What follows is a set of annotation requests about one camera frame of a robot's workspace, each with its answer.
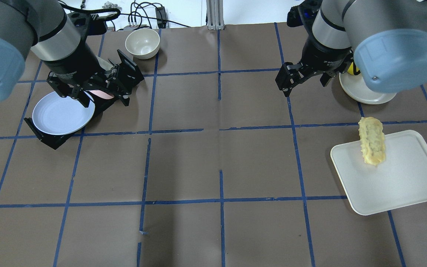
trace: yellow object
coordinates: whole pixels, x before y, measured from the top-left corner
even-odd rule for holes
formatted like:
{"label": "yellow object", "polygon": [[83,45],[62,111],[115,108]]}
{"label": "yellow object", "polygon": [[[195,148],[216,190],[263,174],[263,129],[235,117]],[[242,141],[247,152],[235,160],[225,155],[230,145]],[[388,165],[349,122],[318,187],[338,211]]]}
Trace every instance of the yellow object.
{"label": "yellow object", "polygon": [[385,160],[385,135],[383,124],[374,117],[359,121],[360,147],[366,164],[377,166]]}
{"label": "yellow object", "polygon": [[357,71],[359,71],[359,68],[357,67],[357,65],[355,65],[355,62],[352,62],[352,64],[350,64],[349,69],[347,70],[347,72],[350,75],[354,75],[354,66],[357,69]]}

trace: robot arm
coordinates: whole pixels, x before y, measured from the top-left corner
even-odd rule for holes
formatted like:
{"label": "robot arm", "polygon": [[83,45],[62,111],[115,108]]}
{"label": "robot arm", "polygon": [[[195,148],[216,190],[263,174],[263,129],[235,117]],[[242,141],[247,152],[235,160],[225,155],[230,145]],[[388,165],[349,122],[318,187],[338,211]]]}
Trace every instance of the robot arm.
{"label": "robot arm", "polygon": [[[144,77],[120,51],[121,64],[108,71],[100,66],[85,44],[92,30],[86,24],[97,22],[97,17],[66,14],[57,0],[0,0],[0,101],[11,94],[31,49],[51,69],[47,81],[59,96],[87,107],[88,96],[79,92],[101,90],[128,105],[133,86]],[[104,31],[97,34],[105,33],[105,22],[98,22]]]}
{"label": "robot arm", "polygon": [[304,25],[309,37],[301,61],[286,62],[276,77],[285,96],[315,75],[326,86],[352,60],[376,92],[427,82],[427,1],[306,0],[291,9],[288,25]]}

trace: rectangular white tray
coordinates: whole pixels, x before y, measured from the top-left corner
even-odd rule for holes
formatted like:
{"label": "rectangular white tray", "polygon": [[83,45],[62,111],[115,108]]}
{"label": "rectangular white tray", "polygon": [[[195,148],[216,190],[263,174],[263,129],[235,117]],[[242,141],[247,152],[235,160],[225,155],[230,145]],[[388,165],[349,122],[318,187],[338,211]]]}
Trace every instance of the rectangular white tray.
{"label": "rectangular white tray", "polygon": [[427,201],[427,144],[418,132],[385,135],[386,159],[363,162],[360,141],[336,145],[331,158],[352,209],[371,215]]}

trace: plate rim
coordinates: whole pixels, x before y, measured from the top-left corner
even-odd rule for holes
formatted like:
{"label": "plate rim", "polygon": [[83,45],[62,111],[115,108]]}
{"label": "plate rim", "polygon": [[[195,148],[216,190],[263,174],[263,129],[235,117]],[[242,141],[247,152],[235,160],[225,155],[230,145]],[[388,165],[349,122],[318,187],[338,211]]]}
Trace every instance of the plate rim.
{"label": "plate rim", "polygon": [[44,132],[44,133],[46,133],[46,134],[49,134],[49,135],[68,135],[68,134],[71,134],[71,133],[73,133],[73,132],[76,132],[76,131],[78,131],[78,130],[80,130],[81,128],[83,128],[85,125],[87,125],[88,124],[88,122],[90,122],[90,120],[93,118],[93,114],[95,113],[95,104],[93,103],[93,97],[89,94],[89,93],[86,93],[86,95],[88,95],[88,98],[90,98],[90,101],[89,101],[89,103],[88,103],[88,108],[91,108],[92,106],[93,106],[93,108],[91,108],[92,109],[92,111],[90,111],[90,113],[91,113],[91,116],[90,116],[90,119],[88,119],[88,121],[85,123],[85,124],[83,124],[80,128],[78,128],[78,129],[76,129],[76,130],[74,130],[74,131],[71,131],[71,132],[64,132],[64,133],[52,133],[52,132],[45,132],[44,130],[41,130],[38,126],[37,126],[37,123],[36,123],[36,121],[34,120],[34,118],[35,117],[37,117],[38,115],[36,115],[36,116],[34,116],[35,115],[35,113],[34,113],[34,111],[36,111],[37,110],[37,107],[39,106],[40,107],[40,105],[39,105],[39,103],[44,99],[44,98],[48,98],[48,97],[51,97],[53,94],[56,94],[57,95],[57,93],[54,91],[54,92],[50,92],[50,93],[48,93],[47,95],[45,95],[43,98],[41,98],[37,103],[36,103],[36,105],[34,106],[34,109],[32,110],[32,123],[34,124],[34,126],[39,130],[39,131],[41,131],[41,132]]}
{"label": "plate rim", "polygon": [[339,73],[339,82],[340,82],[340,86],[342,87],[342,90],[344,90],[344,92],[347,93],[347,95],[349,97],[351,97],[353,100],[358,101],[360,103],[364,103],[367,105],[380,105],[380,104],[387,103],[387,102],[391,101],[393,98],[395,98],[395,96],[397,94],[397,93],[382,93],[382,96],[380,98],[375,99],[375,100],[366,100],[363,98],[359,98],[359,97],[355,96],[353,93],[351,93],[351,91],[348,89],[348,86],[344,86],[344,83],[342,83],[342,76],[343,75],[345,75],[345,73],[344,74]]}

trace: small white object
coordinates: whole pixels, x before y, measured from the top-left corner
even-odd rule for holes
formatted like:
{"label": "small white object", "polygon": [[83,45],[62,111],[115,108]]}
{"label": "small white object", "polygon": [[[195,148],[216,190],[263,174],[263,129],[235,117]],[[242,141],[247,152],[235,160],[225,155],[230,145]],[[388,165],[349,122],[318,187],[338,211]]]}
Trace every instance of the small white object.
{"label": "small white object", "polygon": [[161,38],[153,29],[137,29],[126,37],[125,47],[137,59],[150,59],[159,51]]}
{"label": "small white object", "polygon": [[95,112],[93,98],[88,94],[90,103],[84,108],[72,98],[61,98],[56,92],[44,96],[32,111],[34,126],[50,135],[66,135],[80,130],[92,118]]}
{"label": "small white object", "polygon": [[363,162],[360,141],[332,148],[331,158],[352,209],[371,215],[427,201],[427,144],[418,132],[385,135],[386,159]]}
{"label": "small white object", "polygon": [[396,93],[377,93],[370,90],[361,74],[350,75],[349,73],[339,73],[340,85],[351,98],[358,102],[378,105],[392,100]]}

